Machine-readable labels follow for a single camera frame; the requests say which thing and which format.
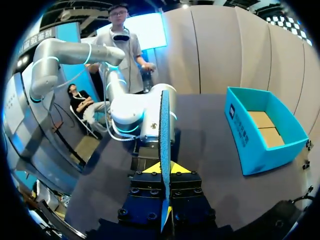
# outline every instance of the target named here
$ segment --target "open box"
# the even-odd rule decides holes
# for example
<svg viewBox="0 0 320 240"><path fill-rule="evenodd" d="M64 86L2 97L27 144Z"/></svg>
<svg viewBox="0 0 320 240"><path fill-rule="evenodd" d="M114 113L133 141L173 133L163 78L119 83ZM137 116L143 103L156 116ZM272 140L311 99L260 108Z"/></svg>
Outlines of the open box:
<svg viewBox="0 0 320 240"><path fill-rule="evenodd" d="M295 116L269 91L228 87L224 113L243 175L292 162L308 141Z"/></svg>

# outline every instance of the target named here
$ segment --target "hand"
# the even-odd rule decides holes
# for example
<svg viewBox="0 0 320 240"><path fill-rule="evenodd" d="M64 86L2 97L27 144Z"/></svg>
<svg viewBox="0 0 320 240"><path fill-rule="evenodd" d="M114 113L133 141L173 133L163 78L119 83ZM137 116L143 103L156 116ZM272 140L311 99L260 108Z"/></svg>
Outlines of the hand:
<svg viewBox="0 0 320 240"><path fill-rule="evenodd" d="M88 67L88 70L91 74L95 74L96 72L99 71L99 63L94 63L94 64L86 64L86 67Z"/></svg>
<svg viewBox="0 0 320 240"><path fill-rule="evenodd" d="M153 63L150 63L150 62L146 62L142 68L145 70L145 71L151 71L151 72L154 72L155 69L156 69L156 65L154 65Z"/></svg>

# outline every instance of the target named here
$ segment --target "gray wall panel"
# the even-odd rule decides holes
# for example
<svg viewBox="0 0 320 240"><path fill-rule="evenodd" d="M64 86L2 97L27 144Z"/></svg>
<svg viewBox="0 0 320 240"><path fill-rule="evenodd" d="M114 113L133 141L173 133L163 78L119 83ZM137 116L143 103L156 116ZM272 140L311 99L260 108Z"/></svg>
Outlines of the gray wall panel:
<svg viewBox="0 0 320 240"><path fill-rule="evenodd" d="M318 117L316 118L316 121L313 125L313 128L311 129L311 132L309 134L309 139L313 142L313 144L319 140L320 137L320 111L318 114Z"/></svg>
<svg viewBox="0 0 320 240"><path fill-rule="evenodd" d="M301 97L294 115L305 132L309 134L320 109L320 62L315 48L306 42L303 42L303 47L305 58L304 79Z"/></svg>
<svg viewBox="0 0 320 240"><path fill-rule="evenodd" d="M198 44L201 93L225 94L228 86L239 87L242 50L235 9L208 5L190 9Z"/></svg>
<svg viewBox="0 0 320 240"><path fill-rule="evenodd" d="M290 31L268 24L271 36L271 74L268 91L275 94L294 113L305 73L302 40Z"/></svg>
<svg viewBox="0 0 320 240"><path fill-rule="evenodd" d="M171 84L179 94L199 94L199 62L189 9L162 14L167 46L155 49L157 82Z"/></svg>
<svg viewBox="0 0 320 240"><path fill-rule="evenodd" d="M242 88L267 90L271 71L271 40L268 23L235 7L242 48Z"/></svg>

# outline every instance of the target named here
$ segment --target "robotic arm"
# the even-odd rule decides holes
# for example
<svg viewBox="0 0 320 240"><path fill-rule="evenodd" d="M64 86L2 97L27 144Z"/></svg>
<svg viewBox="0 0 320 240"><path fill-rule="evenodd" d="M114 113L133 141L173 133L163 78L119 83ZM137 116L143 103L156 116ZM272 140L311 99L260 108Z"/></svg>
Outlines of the robotic arm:
<svg viewBox="0 0 320 240"><path fill-rule="evenodd" d="M105 63L118 66L125 53L117 47L66 42L56 38L42 41L35 50L30 97L35 103L51 92L58 82L59 64Z"/></svg>
<svg viewBox="0 0 320 240"><path fill-rule="evenodd" d="M42 97L56 87L59 64L77 65L102 63L104 91L111 103L110 112L116 132L133 133L139 127L140 140L145 143L157 142L160 125L161 95L169 91L170 135L175 141L176 90L168 84L157 84L147 94L129 94L126 81L121 79L117 68L125 53L117 47L66 42L56 38L42 41L33 57L30 98L40 103Z"/></svg>

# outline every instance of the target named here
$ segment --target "white pants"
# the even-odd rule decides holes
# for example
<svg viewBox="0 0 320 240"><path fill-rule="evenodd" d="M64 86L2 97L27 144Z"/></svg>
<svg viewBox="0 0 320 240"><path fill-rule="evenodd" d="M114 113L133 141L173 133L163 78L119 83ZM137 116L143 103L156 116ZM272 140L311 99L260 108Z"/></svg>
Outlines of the white pants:
<svg viewBox="0 0 320 240"><path fill-rule="evenodd" d="M93 131L97 131L102 135L106 133L107 129L96 121L95 113L105 113L105 103L108 114L110 112L110 102L108 101L95 102L89 105L83 113L83 120L87 121L87 123L90 124L90 127Z"/></svg>

